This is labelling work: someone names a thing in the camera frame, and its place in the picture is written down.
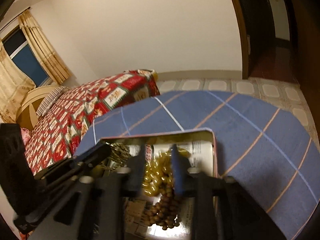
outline pink pillow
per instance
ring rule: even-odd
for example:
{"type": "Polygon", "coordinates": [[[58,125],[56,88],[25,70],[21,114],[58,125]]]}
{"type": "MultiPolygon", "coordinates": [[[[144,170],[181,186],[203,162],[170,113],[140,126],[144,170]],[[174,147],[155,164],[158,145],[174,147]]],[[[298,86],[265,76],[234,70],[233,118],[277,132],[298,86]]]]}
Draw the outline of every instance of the pink pillow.
{"type": "Polygon", "coordinates": [[[30,131],[26,128],[21,128],[21,136],[22,136],[24,146],[27,146],[28,142],[31,139],[30,131]]]}

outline beige curtain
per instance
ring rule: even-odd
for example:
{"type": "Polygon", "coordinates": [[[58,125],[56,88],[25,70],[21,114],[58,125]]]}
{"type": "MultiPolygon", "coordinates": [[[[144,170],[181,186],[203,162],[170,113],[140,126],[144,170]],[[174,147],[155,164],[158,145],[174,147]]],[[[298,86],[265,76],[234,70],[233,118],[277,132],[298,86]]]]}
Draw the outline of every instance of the beige curtain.
{"type": "Polygon", "coordinates": [[[36,84],[10,59],[0,40],[0,117],[4,122],[16,122],[24,98],[35,87],[36,84]]]}
{"type": "Polygon", "coordinates": [[[44,71],[46,71],[53,81],[62,84],[70,77],[70,72],[42,33],[29,10],[25,10],[19,15],[18,20],[20,29],[23,31],[32,52],[44,71]]]}

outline white stripe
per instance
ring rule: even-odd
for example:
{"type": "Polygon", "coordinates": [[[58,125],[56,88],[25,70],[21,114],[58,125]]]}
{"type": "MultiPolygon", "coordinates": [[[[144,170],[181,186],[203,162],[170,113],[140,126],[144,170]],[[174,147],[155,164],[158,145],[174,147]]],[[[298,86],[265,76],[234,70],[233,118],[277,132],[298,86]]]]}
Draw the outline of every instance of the white stripe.
{"type": "Polygon", "coordinates": [[[168,108],[166,108],[165,105],[158,98],[155,97],[155,99],[161,104],[161,106],[164,108],[164,110],[166,110],[168,115],[170,115],[171,119],[179,126],[180,130],[184,131],[184,128],[179,124],[179,122],[175,119],[175,117],[170,113],[168,108]]]}
{"type": "Polygon", "coordinates": [[[93,119],[93,123],[92,123],[93,137],[94,137],[94,144],[97,144],[96,129],[94,128],[94,120],[95,120],[95,119],[93,119]]]}
{"type": "Polygon", "coordinates": [[[25,41],[22,43],[12,54],[10,55],[10,59],[12,59],[14,56],[16,56],[20,50],[22,50],[26,45],[28,44],[28,41],[25,41]]]}

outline wooden headboard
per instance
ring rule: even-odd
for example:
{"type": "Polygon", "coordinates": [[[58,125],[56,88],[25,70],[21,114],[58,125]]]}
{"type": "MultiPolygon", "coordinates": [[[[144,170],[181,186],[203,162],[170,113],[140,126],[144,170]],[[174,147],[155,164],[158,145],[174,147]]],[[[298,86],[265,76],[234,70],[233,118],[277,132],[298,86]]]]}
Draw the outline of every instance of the wooden headboard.
{"type": "Polygon", "coordinates": [[[19,124],[20,127],[27,128],[30,131],[33,130],[38,123],[36,111],[39,105],[47,94],[56,87],[58,86],[42,86],[33,89],[28,93],[17,113],[17,124],[19,124]]]}

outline pillow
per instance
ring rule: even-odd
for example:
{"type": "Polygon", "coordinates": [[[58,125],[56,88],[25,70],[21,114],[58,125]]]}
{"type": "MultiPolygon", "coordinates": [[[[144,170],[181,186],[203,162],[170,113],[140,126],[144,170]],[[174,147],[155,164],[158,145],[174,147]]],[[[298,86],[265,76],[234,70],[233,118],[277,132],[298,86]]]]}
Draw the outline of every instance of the pillow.
{"type": "Polygon", "coordinates": [[[68,91],[69,88],[66,86],[60,86],[52,90],[47,96],[42,100],[41,104],[39,105],[36,115],[37,117],[44,116],[49,109],[52,107],[52,105],[58,100],[58,98],[66,91],[68,91]]]}
{"type": "Polygon", "coordinates": [[[24,146],[27,146],[28,142],[31,139],[30,131],[26,128],[21,128],[21,136],[22,136],[24,146]]]}

